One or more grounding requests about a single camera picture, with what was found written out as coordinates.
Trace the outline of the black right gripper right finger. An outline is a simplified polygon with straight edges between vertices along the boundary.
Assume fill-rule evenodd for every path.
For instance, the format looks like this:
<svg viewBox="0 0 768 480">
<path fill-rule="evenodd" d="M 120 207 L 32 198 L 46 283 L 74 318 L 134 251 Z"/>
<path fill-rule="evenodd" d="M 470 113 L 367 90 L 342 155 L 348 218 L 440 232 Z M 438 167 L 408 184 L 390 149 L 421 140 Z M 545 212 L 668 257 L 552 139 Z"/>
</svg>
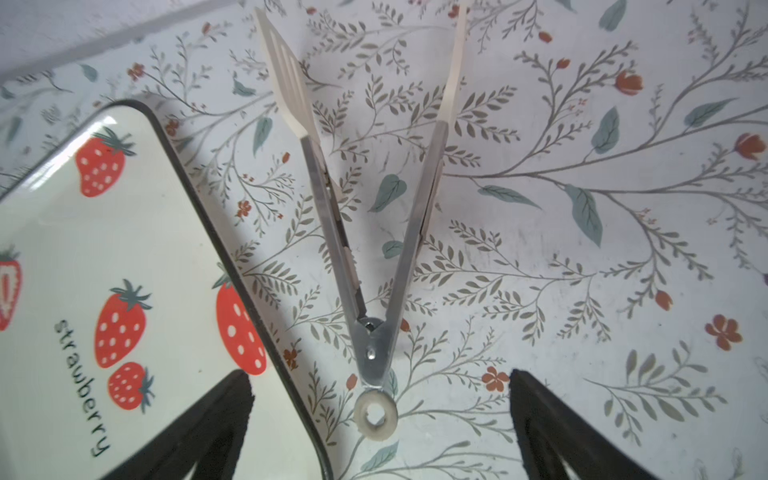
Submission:
<svg viewBox="0 0 768 480">
<path fill-rule="evenodd" d="M 530 479 L 651 479 L 653 475 L 595 430 L 531 373 L 509 375 L 510 415 Z"/>
</svg>

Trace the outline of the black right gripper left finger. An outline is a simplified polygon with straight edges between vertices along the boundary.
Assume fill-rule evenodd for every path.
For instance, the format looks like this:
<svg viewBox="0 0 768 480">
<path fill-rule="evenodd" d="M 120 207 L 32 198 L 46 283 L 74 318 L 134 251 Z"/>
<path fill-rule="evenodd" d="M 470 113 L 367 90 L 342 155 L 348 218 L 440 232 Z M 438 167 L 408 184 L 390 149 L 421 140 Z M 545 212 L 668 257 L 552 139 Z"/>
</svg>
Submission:
<svg viewBox="0 0 768 480">
<path fill-rule="evenodd" d="M 234 370 L 107 479 L 231 479 L 254 403 L 248 375 Z"/>
</svg>

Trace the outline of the white slotted tongs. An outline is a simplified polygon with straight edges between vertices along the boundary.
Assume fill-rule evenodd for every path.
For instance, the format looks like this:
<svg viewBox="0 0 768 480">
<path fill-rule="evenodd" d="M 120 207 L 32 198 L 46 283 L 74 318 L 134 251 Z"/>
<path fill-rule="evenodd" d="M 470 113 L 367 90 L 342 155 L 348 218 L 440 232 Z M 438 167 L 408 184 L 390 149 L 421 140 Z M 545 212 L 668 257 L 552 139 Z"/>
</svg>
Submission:
<svg viewBox="0 0 768 480">
<path fill-rule="evenodd" d="M 322 120 L 319 109 L 311 103 L 309 90 L 302 79 L 300 63 L 288 43 L 263 10 L 257 10 L 256 18 L 277 105 L 302 147 L 359 378 L 366 386 L 365 392 L 356 401 L 354 421 L 364 437 L 372 441 L 384 441 L 394 434 L 398 424 L 397 405 L 391 393 L 386 390 L 386 382 L 417 256 L 429 228 L 449 129 L 455 120 L 467 30 L 467 8 L 465 5 L 459 7 L 448 78 L 444 87 L 437 92 L 441 98 L 440 107 L 422 160 L 421 173 L 414 187 L 407 228 L 391 282 L 391 293 L 386 312 L 381 318 L 371 315 L 367 310 L 359 277 L 359 271 L 364 265 L 355 258 L 362 245 L 372 240 L 373 236 L 367 233 L 357 241 L 351 241 L 340 207 L 346 197 L 332 177 L 322 150 L 321 135 L 329 131 L 330 125 Z"/>
</svg>

